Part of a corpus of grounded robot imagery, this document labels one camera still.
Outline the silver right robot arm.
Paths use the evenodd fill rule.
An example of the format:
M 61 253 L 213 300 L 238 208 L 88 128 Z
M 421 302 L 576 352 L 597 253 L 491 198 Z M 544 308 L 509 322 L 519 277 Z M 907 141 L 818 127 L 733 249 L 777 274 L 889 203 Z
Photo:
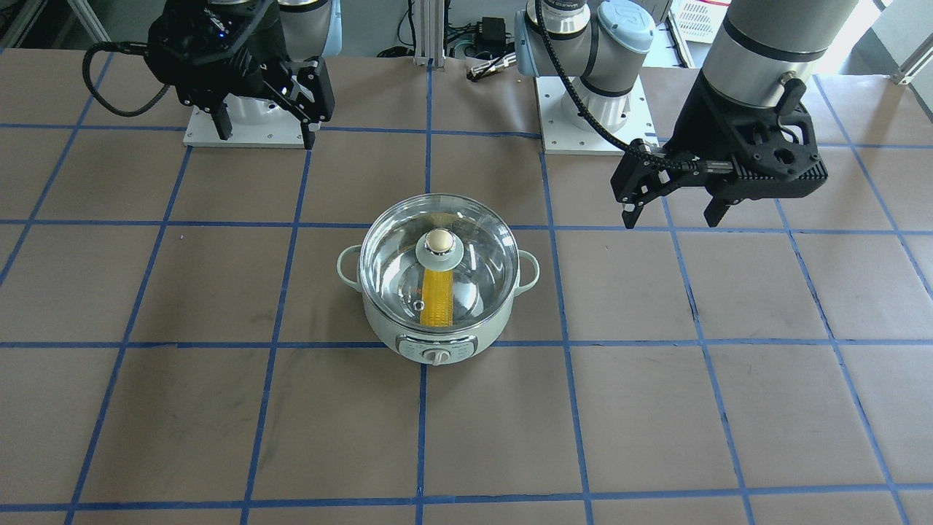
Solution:
M 310 150 L 335 96 L 337 1 L 168 1 L 144 60 L 192 109 L 189 147 Z

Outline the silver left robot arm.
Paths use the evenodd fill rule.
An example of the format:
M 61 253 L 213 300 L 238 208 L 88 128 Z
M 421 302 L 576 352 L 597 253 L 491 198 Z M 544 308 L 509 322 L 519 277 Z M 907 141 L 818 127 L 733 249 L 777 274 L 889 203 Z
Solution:
M 733 1 L 670 139 L 633 140 L 611 177 L 627 229 L 644 206 L 680 188 L 710 195 L 714 228 L 745 200 L 803 198 L 829 178 L 803 104 L 817 61 L 854 1 Z

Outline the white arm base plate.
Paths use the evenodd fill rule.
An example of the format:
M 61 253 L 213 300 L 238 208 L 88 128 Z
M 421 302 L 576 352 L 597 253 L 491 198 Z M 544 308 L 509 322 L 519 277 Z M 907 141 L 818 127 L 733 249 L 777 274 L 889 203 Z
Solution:
M 196 109 L 183 134 L 183 144 L 190 147 L 259 147 L 260 149 L 304 149 L 300 122 L 283 109 L 227 109 L 231 133 L 221 139 L 214 118 Z
M 579 80 L 572 84 L 587 109 L 601 126 L 626 143 L 642 139 L 657 145 L 657 134 L 644 94 L 642 79 L 634 80 L 632 90 L 612 98 L 590 92 Z M 543 150 L 546 154 L 620 156 L 621 150 L 603 139 L 589 123 L 577 115 L 577 108 L 557 77 L 537 77 L 537 103 Z

